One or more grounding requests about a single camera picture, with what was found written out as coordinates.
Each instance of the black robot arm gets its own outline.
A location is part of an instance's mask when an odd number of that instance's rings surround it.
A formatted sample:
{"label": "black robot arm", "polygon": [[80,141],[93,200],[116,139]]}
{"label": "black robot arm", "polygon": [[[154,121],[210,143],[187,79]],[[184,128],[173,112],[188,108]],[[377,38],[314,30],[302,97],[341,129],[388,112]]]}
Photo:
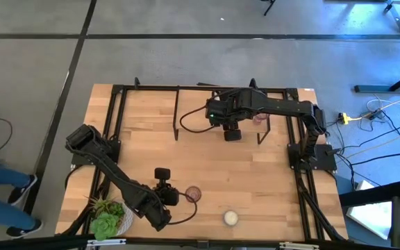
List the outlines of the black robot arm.
{"label": "black robot arm", "polygon": [[[269,98],[256,88],[240,88],[224,92],[219,99],[206,102],[206,118],[213,126],[223,125],[225,131],[237,131],[238,122],[253,119],[258,114],[298,117],[305,124],[306,136],[300,142],[300,157],[307,162],[315,159],[315,145],[319,135],[325,134],[324,112],[310,101],[290,101]],[[226,137],[225,140],[239,140]]]}
{"label": "black robot arm", "polygon": [[82,125],[66,140],[66,149],[87,158],[97,166],[119,188],[124,203],[139,218],[145,216],[157,231],[169,223],[171,214],[157,192],[125,175],[108,157],[110,145],[93,126]]}

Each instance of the concrete floor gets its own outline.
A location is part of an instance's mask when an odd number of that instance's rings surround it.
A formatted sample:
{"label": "concrete floor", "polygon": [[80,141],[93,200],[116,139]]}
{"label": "concrete floor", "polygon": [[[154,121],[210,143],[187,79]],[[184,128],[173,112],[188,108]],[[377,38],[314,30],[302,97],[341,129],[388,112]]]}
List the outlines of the concrete floor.
{"label": "concrete floor", "polygon": [[[79,33],[89,3],[0,0],[0,33]],[[383,14],[384,3],[278,0],[263,17],[266,7],[251,0],[103,0],[97,3],[89,33],[399,34],[391,14]],[[75,45],[76,40],[0,40],[0,117],[14,126],[0,158],[13,169],[34,171]],[[400,41],[86,40],[33,211],[45,221],[35,237],[55,231],[71,159],[65,137],[83,121],[92,85],[132,84],[134,77],[145,85],[201,81],[245,86],[254,77],[264,87],[315,88],[331,121],[341,111],[356,117],[375,98],[354,94],[354,85],[391,85],[400,79]],[[400,99],[398,94],[379,97]],[[400,106],[387,113],[400,126]],[[388,124],[378,123],[370,133],[356,124],[341,127],[346,145],[388,130]],[[328,140],[339,147],[335,127],[329,131]],[[0,124],[0,144],[6,136],[7,127]],[[396,152],[400,140],[352,162]],[[356,171],[380,184],[400,181],[400,157],[369,162]],[[349,178],[342,164],[338,174]],[[0,199],[9,191],[0,187]],[[2,239],[5,228],[0,226]]]}

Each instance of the black shoe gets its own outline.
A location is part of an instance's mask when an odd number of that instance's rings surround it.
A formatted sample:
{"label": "black shoe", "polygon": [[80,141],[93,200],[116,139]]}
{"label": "black shoe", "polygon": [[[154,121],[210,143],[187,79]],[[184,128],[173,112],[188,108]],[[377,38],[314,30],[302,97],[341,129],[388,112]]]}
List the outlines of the black shoe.
{"label": "black shoe", "polygon": [[24,237],[26,235],[29,235],[31,233],[34,233],[42,228],[42,222],[38,219],[35,220],[35,226],[30,229],[21,229],[21,228],[15,228],[14,226],[11,226],[10,228],[7,228],[7,235],[9,235],[12,239],[18,239],[21,237]]}
{"label": "black shoe", "polygon": [[10,205],[14,206],[16,205],[19,201],[21,201],[21,198],[27,193],[27,191],[36,183],[38,178],[36,175],[29,175],[28,176],[31,181],[28,183],[27,186],[25,187],[15,187],[15,189],[10,193],[10,196],[8,197],[7,203]]}

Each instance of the person's leg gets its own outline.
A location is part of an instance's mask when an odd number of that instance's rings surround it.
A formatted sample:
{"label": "person's leg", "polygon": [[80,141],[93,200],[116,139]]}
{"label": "person's leg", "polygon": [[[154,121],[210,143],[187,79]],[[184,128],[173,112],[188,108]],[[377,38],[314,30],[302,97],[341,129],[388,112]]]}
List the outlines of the person's leg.
{"label": "person's leg", "polygon": [[15,170],[0,167],[0,185],[11,184],[17,188],[22,188],[31,182],[28,174],[16,172]]}
{"label": "person's leg", "polygon": [[31,230],[35,226],[35,219],[16,207],[0,201],[0,224]]}

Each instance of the wooden tabletop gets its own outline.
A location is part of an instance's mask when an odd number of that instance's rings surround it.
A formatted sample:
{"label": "wooden tabletop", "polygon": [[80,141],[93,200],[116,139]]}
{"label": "wooden tabletop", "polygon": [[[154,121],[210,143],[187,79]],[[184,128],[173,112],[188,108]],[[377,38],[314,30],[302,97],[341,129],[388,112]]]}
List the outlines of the wooden tabletop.
{"label": "wooden tabletop", "polygon": [[[93,87],[84,123],[102,131],[112,85]],[[180,90],[177,120],[188,111],[204,106],[211,92]],[[281,98],[279,94],[270,97]],[[240,122],[242,139],[225,142],[223,130],[214,128],[202,134],[180,128],[174,139],[172,121],[175,92],[128,91],[120,140],[119,166],[131,178],[153,187],[156,167],[171,169],[171,183],[180,192],[191,185],[202,191],[198,213],[190,221],[166,226],[160,232],[146,219],[134,218],[126,237],[178,238],[214,240],[303,240],[301,215],[294,173],[288,164],[286,145],[288,129],[283,116],[271,115],[271,132],[262,144],[256,133],[266,131],[266,122],[259,125]],[[299,89],[300,100],[316,103],[314,90]],[[186,127],[209,127],[204,110],[186,117]],[[82,167],[69,179],[56,232],[67,229],[88,202],[93,166]],[[347,237],[338,191],[332,176],[314,171],[319,207],[339,234]],[[110,196],[121,198],[111,185]],[[171,210],[172,221],[189,217],[194,206],[181,198]],[[239,215],[236,226],[223,223],[223,214],[233,210]],[[316,237],[314,219],[308,208],[312,235]]]}

